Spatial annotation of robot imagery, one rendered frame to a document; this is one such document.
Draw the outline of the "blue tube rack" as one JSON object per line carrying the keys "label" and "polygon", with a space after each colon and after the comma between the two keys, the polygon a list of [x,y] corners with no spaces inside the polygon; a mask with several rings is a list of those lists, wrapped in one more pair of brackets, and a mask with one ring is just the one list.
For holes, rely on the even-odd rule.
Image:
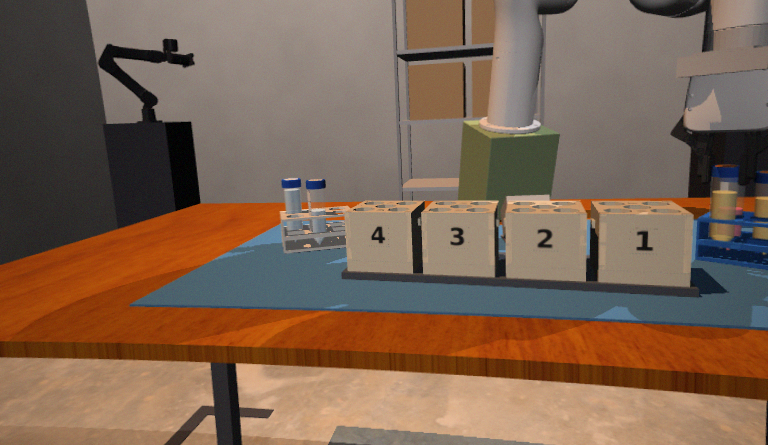
{"label": "blue tube rack", "polygon": [[768,222],[768,218],[756,217],[753,212],[747,211],[736,215],[735,220],[709,218],[709,212],[697,218],[695,260],[768,270],[768,254],[760,253],[768,253],[768,239],[750,238],[752,232],[745,231],[741,236],[735,236],[733,242],[710,240],[708,237],[709,223],[706,222],[768,228],[768,223],[750,221]]}

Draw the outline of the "light blue bench mat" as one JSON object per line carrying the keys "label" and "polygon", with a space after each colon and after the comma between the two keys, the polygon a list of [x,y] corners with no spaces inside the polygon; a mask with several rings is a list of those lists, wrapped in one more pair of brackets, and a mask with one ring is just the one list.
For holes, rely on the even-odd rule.
{"label": "light blue bench mat", "polygon": [[690,297],[350,280],[346,248],[284,254],[281,224],[129,304],[466,315],[768,331],[768,270],[695,260]]}

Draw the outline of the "conical tube with pink liquid and blue cap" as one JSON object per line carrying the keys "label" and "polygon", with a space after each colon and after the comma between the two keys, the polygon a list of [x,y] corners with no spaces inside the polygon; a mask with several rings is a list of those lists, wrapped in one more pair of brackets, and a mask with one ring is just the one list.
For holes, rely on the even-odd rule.
{"label": "conical tube with pink liquid and blue cap", "polygon": [[[745,186],[739,185],[738,190],[738,201],[737,201],[737,213],[736,215],[743,215],[744,211],[744,200],[745,200]],[[742,226],[741,225],[735,225],[735,236],[741,236],[742,234]]]}

